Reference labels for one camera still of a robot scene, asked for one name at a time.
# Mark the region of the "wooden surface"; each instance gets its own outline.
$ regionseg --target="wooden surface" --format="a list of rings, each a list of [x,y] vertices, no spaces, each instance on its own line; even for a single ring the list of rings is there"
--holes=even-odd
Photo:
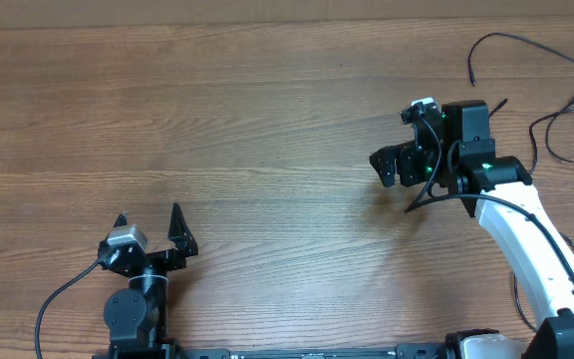
[[[531,333],[510,269],[458,202],[404,215],[370,152],[413,136],[417,98],[509,102],[498,153],[530,164],[528,124],[574,94],[574,17],[0,32],[0,358],[33,358],[37,311],[87,267],[117,214],[150,250],[179,201],[200,247],[170,275],[169,333],[188,348],[375,347],[492,327]],[[537,138],[543,139],[543,128]],[[574,156],[574,116],[552,145]],[[542,148],[535,183],[574,238],[574,166]],[[127,285],[95,270],[42,327],[46,358],[89,358]]]
[[[574,0],[0,0],[0,29],[574,15]]]

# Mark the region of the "wooden table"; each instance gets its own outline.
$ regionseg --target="wooden table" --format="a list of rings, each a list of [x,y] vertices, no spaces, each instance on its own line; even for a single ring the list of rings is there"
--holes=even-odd
[[[458,202],[404,215],[368,156],[413,136],[411,100],[507,97],[498,153],[529,167],[527,128],[574,94],[574,17],[158,26],[0,32],[0,358],[33,358],[39,307],[87,267],[126,210],[165,239],[178,201],[200,247],[170,277],[187,348],[376,347],[499,329],[528,339],[511,271]],[[543,128],[537,139],[543,140]],[[574,115],[552,131],[574,156]],[[574,238],[574,166],[540,152],[535,183]],[[95,270],[48,309],[48,358],[109,343],[127,282]]]

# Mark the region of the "wall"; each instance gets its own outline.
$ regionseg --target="wall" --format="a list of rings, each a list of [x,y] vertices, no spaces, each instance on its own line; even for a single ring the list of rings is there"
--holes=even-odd
[[[574,15],[572,0],[0,0],[0,29]]]

